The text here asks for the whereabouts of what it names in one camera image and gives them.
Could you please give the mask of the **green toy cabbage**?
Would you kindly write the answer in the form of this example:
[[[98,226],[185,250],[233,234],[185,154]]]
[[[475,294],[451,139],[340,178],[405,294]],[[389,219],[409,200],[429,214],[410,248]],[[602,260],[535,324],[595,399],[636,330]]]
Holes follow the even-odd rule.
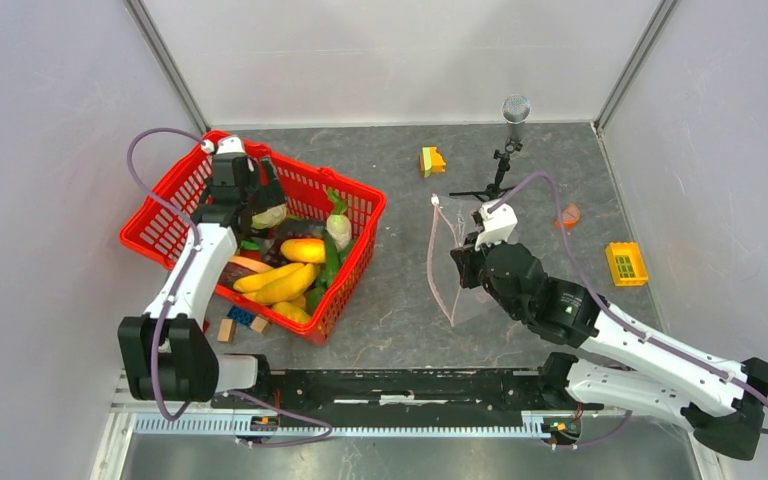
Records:
[[[261,213],[255,214],[251,219],[251,228],[254,230],[266,230],[280,225],[287,217],[287,204],[272,206]]]

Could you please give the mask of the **clear zip top bag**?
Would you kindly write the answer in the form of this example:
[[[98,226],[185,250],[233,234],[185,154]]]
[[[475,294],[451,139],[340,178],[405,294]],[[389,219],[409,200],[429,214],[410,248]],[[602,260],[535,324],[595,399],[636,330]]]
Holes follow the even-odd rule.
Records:
[[[431,196],[432,225],[426,254],[432,298],[452,327],[498,311],[483,286],[469,287],[492,246],[518,240],[516,215],[508,205],[493,213],[495,200]]]

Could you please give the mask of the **yellow toy banana bunch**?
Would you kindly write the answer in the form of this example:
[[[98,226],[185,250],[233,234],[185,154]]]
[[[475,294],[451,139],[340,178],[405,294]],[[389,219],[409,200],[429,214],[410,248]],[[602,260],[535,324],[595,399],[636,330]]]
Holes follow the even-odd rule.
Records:
[[[316,264],[287,264],[238,279],[232,285],[235,291],[232,299],[242,308],[263,314],[269,321],[307,325],[312,317],[299,301],[304,299],[318,275]]]

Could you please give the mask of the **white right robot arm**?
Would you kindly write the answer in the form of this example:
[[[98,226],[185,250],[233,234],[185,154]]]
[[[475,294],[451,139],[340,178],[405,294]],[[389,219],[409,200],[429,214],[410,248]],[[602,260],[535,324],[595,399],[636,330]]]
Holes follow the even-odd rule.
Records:
[[[666,420],[709,449],[754,458],[766,434],[768,362],[709,355],[632,319],[583,285],[548,275],[521,244],[451,250],[463,288],[482,288],[514,321],[542,340],[617,361],[610,374],[573,355],[551,355],[537,382],[540,400],[562,408],[573,399]]]

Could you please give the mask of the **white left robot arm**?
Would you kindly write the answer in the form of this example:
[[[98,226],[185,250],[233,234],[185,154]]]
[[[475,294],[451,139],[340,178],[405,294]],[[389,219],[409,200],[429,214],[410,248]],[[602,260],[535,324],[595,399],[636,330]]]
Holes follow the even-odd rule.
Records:
[[[204,402],[217,391],[220,361],[203,333],[210,298],[253,216],[285,201],[269,160],[218,153],[187,213],[152,195],[183,221],[183,250],[166,283],[137,316],[120,322],[117,339],[133,398],[164,405]]]

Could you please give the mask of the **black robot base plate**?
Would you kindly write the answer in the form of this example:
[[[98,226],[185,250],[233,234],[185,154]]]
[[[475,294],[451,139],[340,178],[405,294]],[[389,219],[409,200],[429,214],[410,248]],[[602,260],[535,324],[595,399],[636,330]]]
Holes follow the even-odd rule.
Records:
[[[334,427],[514,427],[579,404],[535,369],[273,370],[248,394]]]

